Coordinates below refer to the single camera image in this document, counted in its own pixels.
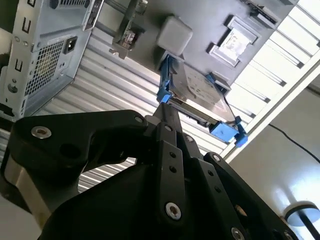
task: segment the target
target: black metal plate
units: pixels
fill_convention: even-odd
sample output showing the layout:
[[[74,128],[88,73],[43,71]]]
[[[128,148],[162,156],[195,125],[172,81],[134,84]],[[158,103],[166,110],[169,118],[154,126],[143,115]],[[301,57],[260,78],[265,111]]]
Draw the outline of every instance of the black metal plate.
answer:
[[[279,0],[255,0],[266,6],[278,18],[283,20],[294,7],[284,5]],[[250,19],[250,9],[240,0],[149,0],[143,16],[136,16],[135,23],[143,25],[145,33],[140,36],[135,48],[128,56],[155,71],[154,51],[156,38],[167,16],[176,15],[193,29],[193,36],[184,50],[186,63],[194,69],[208,74],[218,72],[228,83],[235,81],[245,66],[274,32],[260,26]],[[249,46],[241,56],[242,62],[233,68],[209,55],[206,50],[210,43],[218,44],[228,32],[224,25],[230,16],[241,18],[255,29],[261,37]]]

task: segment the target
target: corrugated metal surface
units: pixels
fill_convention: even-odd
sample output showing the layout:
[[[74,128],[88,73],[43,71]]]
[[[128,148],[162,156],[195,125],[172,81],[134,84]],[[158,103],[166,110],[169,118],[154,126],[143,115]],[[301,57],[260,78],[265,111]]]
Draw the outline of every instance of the corrugated metal surface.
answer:
[[[300,1],[235,81],[227,96],[247,131],[301,79],[312,67],[311,60],[317,57],[314,55],[319,51],[317,30],[320,24],[318,16],[304,7],[305,2],[310,0]],[[156,93],[160,76],[131,59],[122,60],[109,53],[112,37],[105,30],[116,30],[121,19],[121,13],[104,4],[99,28],[93,30],[74,83],[37,114],[122,109],[133,109],[142,115],[153,114],[158,106]],[[203,154],[217,152],[225,156],[234,149],[233,143],[225,144],[213,138],[192,119],[182,114],[180,118],[183,130],[196,140]],[[4,149],[9,135],[2,136],[0,144]],[[84,173],[79,189],[88,189],[133,164],[134,159],[128,159],[122,164]]]

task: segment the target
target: power supply unit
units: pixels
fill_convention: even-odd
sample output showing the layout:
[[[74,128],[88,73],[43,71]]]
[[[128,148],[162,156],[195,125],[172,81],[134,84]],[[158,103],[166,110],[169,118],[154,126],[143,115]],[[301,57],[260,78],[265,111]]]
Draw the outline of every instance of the power supply unit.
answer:
[[[73,81],[102,4],[19,0],[0,75],[0,117],[30,116]]]

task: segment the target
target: white wall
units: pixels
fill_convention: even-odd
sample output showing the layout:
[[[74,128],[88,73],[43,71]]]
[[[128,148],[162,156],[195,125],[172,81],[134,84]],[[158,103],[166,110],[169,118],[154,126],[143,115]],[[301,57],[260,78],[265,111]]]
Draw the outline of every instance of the white wall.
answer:
[[[320,158],[320,97],[304,90],[272,124]],[[320,208],[320,164],[270,126],[230,165],[279,216],[299,201]],[[320,221],[316,226],[320,231]],[[307,229],[298,230],[313,239]]]
[[[37,240],[40,233],[31,214],[0,196],[1,240]]]

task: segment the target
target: ventilation slot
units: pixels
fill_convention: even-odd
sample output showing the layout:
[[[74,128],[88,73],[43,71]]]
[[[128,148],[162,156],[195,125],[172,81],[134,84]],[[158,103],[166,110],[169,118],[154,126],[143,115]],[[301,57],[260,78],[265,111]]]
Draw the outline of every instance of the ventilation slot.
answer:
[[[32,79],[27,83],[25,96],[47,85],[53,78],[64,41],[43,47],[39,51]]]

